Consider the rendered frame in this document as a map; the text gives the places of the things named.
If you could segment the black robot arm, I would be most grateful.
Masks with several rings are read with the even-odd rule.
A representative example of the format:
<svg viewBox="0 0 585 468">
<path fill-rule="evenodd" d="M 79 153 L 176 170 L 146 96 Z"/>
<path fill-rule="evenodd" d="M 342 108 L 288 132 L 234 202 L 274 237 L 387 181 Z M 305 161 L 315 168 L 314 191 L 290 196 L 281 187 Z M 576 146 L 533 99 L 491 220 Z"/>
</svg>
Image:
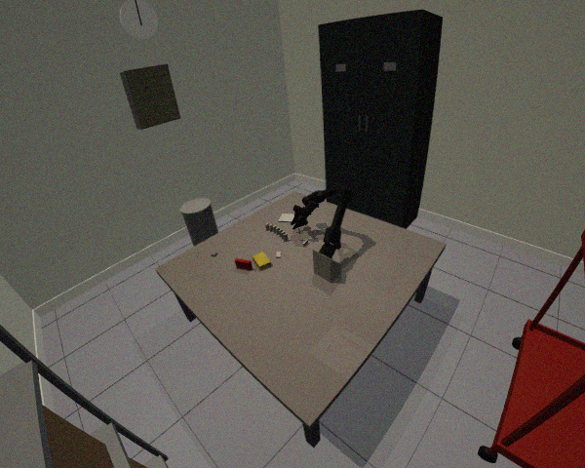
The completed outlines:
<svg viewBox="0 0 585 468">
<path fill-rule="evenodd" d="M 336 249 L 341 248 L 341 224 L 344 218 L 344 212 L 346 209 L 347 204 L 352 201 L 354 196 L 353 192 L 347 189 L 346 187 L 341 186 L 340 184 L 336 184 L 332 188 L 327 188 L 325 190 L 317 190 L 313 193 L 309 194 L 308 196 L 303 197 L 302 203 L 306 206 L 308 210 L 313 212 L 316 208 L 319 208 L 319 203 L 322 203 L 326 200 L 327 197 L 334 195 L 337 193 L 337 197 L 339 200 L 332 225 L 326 229 L 324 241 L 325 244 L 321 247 L 319 253 L 327 256 L 328 258 L 333 259 L 333 255 Z M 294 205 L 293 210 L 295 212 L 300 213 L 301 215 L 304 213 L 304 209 L 298 205 Z M 331 244 L 330 244 L 331 243 Z M 333 245 L 332 245 L 333 244 Z"/>
</svg>

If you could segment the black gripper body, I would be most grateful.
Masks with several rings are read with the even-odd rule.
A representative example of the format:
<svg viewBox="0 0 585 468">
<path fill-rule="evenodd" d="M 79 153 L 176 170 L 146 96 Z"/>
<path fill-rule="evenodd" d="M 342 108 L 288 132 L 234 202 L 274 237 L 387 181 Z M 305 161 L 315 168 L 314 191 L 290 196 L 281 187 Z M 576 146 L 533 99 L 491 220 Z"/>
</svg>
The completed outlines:
<svg viewBox="0 0 585 468">
<path fill-rule="evenodd" d="M 294 213 L 295 213 L 295 215 L 298 216 L 299 221 L 302 222 L 304 225 L 306 225 L 308 223 L 307 217 L 309 215 L 311 215 L 312 212 L 310 210 L 308 210 L 306 207 L 303 207 L 303 209 L 305 210 L 303 214 L 300 214 L 298 212 L 294 212 Z"/>
</svg>

